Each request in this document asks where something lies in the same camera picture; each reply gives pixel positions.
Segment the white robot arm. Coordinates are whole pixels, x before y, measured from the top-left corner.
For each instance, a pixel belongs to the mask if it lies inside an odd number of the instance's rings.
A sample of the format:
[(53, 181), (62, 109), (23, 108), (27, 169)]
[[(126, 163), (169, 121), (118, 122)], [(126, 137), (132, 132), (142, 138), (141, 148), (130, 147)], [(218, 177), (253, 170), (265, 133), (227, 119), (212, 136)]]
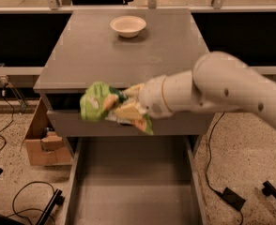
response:
[(236, 109), (254, 113), (276, 129), (276, 82), (226, 52), (202, 55), (192, 70), (162, 75), (134, 85), (130, 97), (114, 109), (129, 120), (145, 114), (160, 119), (174, 113), (221, 113)]

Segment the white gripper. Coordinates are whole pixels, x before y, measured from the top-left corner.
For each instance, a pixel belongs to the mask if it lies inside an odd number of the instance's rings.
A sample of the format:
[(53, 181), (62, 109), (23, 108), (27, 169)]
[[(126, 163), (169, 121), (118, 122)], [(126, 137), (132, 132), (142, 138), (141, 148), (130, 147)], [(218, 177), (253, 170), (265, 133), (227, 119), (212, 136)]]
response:
[[(148, 82), (135, 84), (123, 90), (122, 93), (127, 97), (138, 97), (140, 104), (151, 118), (167, 118), (173, 113), (168, 109), (163, 98), (162, 88), (165, 79), (165, 75), (152, 78)], [(114, 109), (114, 114), (119, 118), (130, 120), (143, 118), (136, 102), (122, 104)]]

